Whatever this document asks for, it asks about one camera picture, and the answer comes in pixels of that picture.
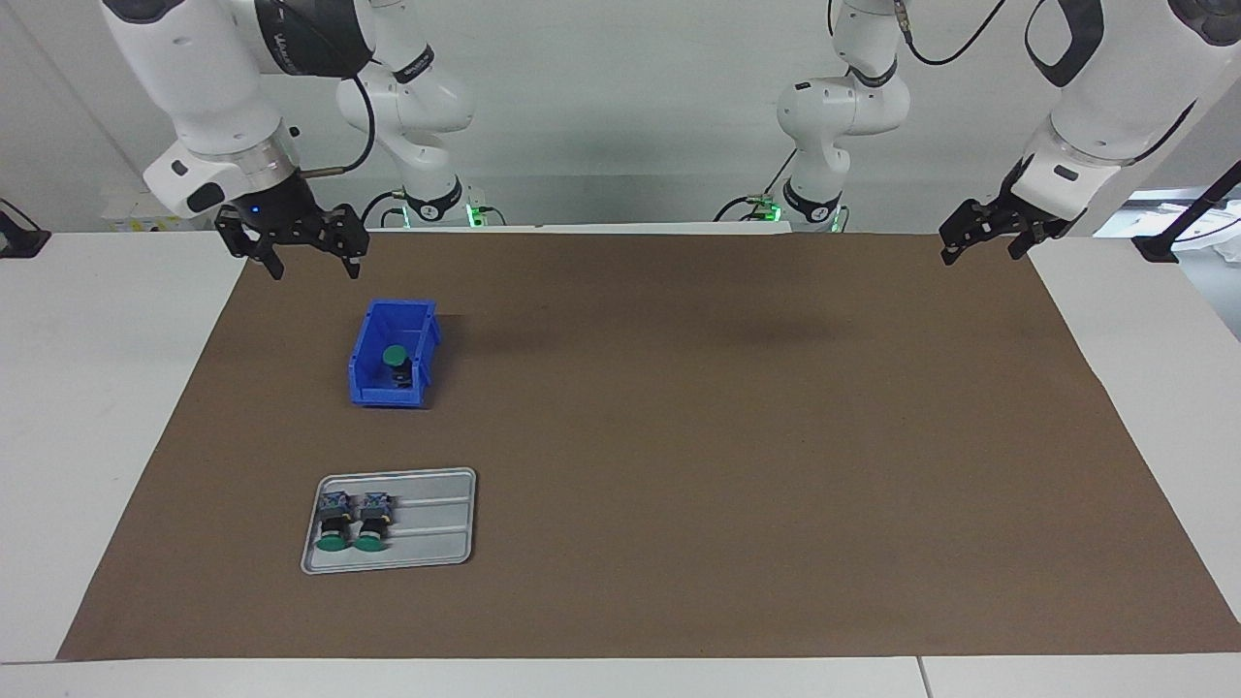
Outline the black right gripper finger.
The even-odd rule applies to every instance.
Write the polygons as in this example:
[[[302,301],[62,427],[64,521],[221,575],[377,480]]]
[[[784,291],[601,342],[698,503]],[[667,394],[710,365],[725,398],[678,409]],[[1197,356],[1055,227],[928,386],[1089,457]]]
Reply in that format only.
[[[369,251],[369,230],[350,205],[321,212],[320,251],[338,257],[351,279],[361,274]]]
[[[243,225],[216,225],[225,248],[235,258],[244,258],[261,265],[267,274],[274,281],[280,281],[284,274],[284,265],[278,253],[266,238],[251,238],[249,231]]]

